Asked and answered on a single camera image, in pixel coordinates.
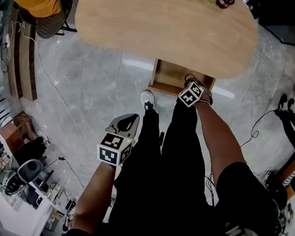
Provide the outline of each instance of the black shoe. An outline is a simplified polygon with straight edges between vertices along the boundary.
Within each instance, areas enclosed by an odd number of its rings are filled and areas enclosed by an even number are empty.
[[[287,103],[287,109],[292,111],[291,107],[294,105],[294,103],[295,103],[295,100],[293,98],[290,99]]]
[[[287,102],[287,95],[286,93],[282,94],[280,101],[279,101],[279,106],[277,107],[277,110],[281,111],[283,109],[284,103]]]
[[[194,76],[192,73],[188,73],[188,74],[185,76],[184,88],[186,88],[186,87],[189,85],[190,82],[194,82],[194,83],[196,83],[196,84],[199,85],[199,86],[202,86],[202,87],[204,87],[204,88],[207,88],[207,87],[206,87],[201,81],[199,81],[199,80],[196,78],[196,76]]]

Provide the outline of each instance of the red bottle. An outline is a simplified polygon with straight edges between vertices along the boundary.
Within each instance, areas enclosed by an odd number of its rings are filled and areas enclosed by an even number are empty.
[[[235,0],[216,0],[217,6],[219,6],[221,9],[226,9],[230,5],[234,4]]]

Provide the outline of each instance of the marble floor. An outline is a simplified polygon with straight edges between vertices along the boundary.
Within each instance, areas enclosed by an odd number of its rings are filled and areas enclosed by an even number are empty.
[[[69,22],[74,24],[74,10]],[[19,105],[14,102],[13,109],[24,109],[33,117],[35,127],[48,135],[51,142],[46,151],[48,161],[65,157],[85,186],[99,164],[96,145],[110,121],[127,113],[143,116],[140,93],[150,80],[154,60],[89,46],[71,32],[36,40],[43,64],[36,53],[38,99],[33,103],[21,99]],[[258,42],[250,64],[238,77],[216,81],[213,109],[243,144],[250,138],[254,123],[277,106],[283,92],[294,96],[294,83],[295,47],[281,44],[258,26]],[[155,98],[160,112],[160,131],[166,132],[176,99],[157,92]],[[256,129],[260,132],[258,138],[242,148],[248,165],[257,174],[279,169],[294,151],[280,120],[270,113]],[[200,122],[197,132],[209,175],[210,158]],[[183,159],[177,158],[174,169],[179,168],[181,162]],[[78,197],[82,193],[80,183],[66,162],[58,161],[51,168],[72,195]]]

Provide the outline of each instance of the white cable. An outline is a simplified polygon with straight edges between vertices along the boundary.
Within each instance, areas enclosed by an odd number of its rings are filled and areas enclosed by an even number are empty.
[[[48,74],[45,72],[45,70],[44,70],[43,67],[42,67],[42,70],[43,70],[43,72],[45,73],[45,75],[47,76],[47,78],[49,79],[50,84],[51,84],[51,85],[57,90],[58,94],[60,95],[61,99],[63,100],[63,103],[65,104],[65,106],[66,106],[67,109],[69,110],[69,112],[70,112],[70,116],[71,116],[71,118],[72,118],[72,120],[73,120],[73,122],[74,122],[74,124],[75,124],[75,126],[76,126],[76,128],[77,128],[78,133],[79,133],[80,136],[81,136],[81,139],[82,139],[83,143],[84,143],[85,145],[87,145],[91,150],[93,150],[93,151],[96,153],[96,151],[95,151],[90,145],[88,145],[88,144],[84,141],[84,138],[83,138],[81,132],[79,131],[78,125],[77,125],[77,123],[75,122],[75,120],[74,120],[74,118],[73,118],[73,116],[72,116],[71,109],[69,108],[69,106],[68,106],[68,105],[66,104],[66,102],[64,101],[64,98],[63,98],[63,96],[61,95],[61,93],[59,92],[58,88],[57,88],[57,87],[51,82],[51,79],[49,78]]]
[[[80,130],[79,130],[79,128],[78,128],[78,125],[77,125],[77,123],[75,122],[75,120],[74,120],[74,118],[73,118],[73,116],[72,116],[71,109],[70,109],[69,106],[66,104],[66,102],[65,102],[63,96],[61,95],[61,93],[59,92],[58,88],[57,88],[57,87],[51,82],[50,77],[49,77],[48,74],[45,72],[45,70],[44,70],[44,68],[43,68],[43,63],[42,63],[42,61],[41,61],[41,59],[40,59],[40,56],[39,56],[39,48],[38,48],[37,43],[36,43],[35,40],[32,39],[31,37],[28,37],[28,36],[25,36],[25,35],[24,35],[23,29],[25,28],[25,22],[20,23],[20,22],[13,22],[13,21],[11,21],[10,26],[12,27],[12,34],[11,34],[10,42],[11,42],[12,37],[13,37],[13,33],[14,33],[14,25],[15,25],[15,24],[19,24],[19,25],[20,25],[20,29],[19,29],[18,32],[20,32],[20,31],[22,30],[22,34],[23,34],[24,37],[29,38],[29,39],[31,39],[32,41],[34,41],[35,46],[36,46],[36,48],[37,48],[38,59],[39,59],[39,62],[40,62],[40,64],[41,64],[41,66],[42,66],[42,70],[43,70],[43,72],[44,72],[45,75],[47,76],[47,78],[48,78],[50,84],[51,84],[51,85],[57,90],[57,92],[58,92],[58,94],[60,95],[61,99],[63,100],[63,103],[65,104],[65,106],[68,108],[68,110],[69,110],[69,112],[70,112],[70,116],[71,116],[71,118],[72,118],[72,120],[73,120],[73,122],[74,122],[74,124],[75,124],[75,126],[76,126],[76,128],[77,128],[77,131],[78,131],[79,135],[81,136],[81,139],[82,139],[83,143],[84,143],[85,145],[87,145],[91,150],[93,150],[93,151],[96,153],[96,151],[95,151],[90,145],[88,145],[88,144],[84,141],[84,138],[83,138],[83,136],[82,136],[82,134],[81,134],[81,132],[80,132]],[[7,59],[10,60],[10,58],[11,58],[11,46],[8,48],[8,54],[7,54]]]
[[[25,22],[20,23],[20,22],[17,22],[17,21],[16,21],[16,22],[13,22],[13,20],[11,21],[10,26],[11,26],[11,28],[12,28],[12,34],[11,34],[11,38],[10,38],[10,43],[11,43],[11,41],[12,41],[12,37],[13,37],[13,33],[14,33],[14,25],[15,25],[15,24],[19,24],[19,26],[20,26],[18,32],[20,32],[20,31],[22,30],[22,35],[23,35],[24,37],[29,38],[29,39],[31,39],[31,40],[34,41],[34,44],[35,44],[35,46],[36,46],[36,48],[37,48],[37,54],[38,54],[39,62],[40,62],[40,64],[41,64],[41,66],[43,66],[43,63],[41,62],[41,59],[40,59],[40,56],[39,56],[39,49],[38,49],[38,45],[37,45],[36,41],[35,41],[33,38],[28,37],[28,36],[26,36],[26,35],[24,34],[24,31],[23,31],[23,30],[25,29]],[[7,53],[7,59],[10,60],[10,58],[11,58],[11,44],[10,44],[10,46],[8,47],[8,53]]]

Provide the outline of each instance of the black office chair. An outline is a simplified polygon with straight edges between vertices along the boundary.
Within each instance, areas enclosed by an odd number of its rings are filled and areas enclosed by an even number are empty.
[[[32,159],[21,165],[17,172],[6,173],[2,186],[6,195],[11,196],[23,190],[25,186],[36,179],[43,170],[40,161]]]
[[[67,18],[71,11],[72,0],[58,0],[61,11],[57,14],[46,18],[36,18],[32,16],[29,11],[19,6],[19,14],[25,22],[36,27],[36,32],[41,38],[50,38],[54,35],[63,36],[64,33],[58,33],[59,30],[66,30],[70,32],[77,32],[76,29],[71,28],[67,23]]]

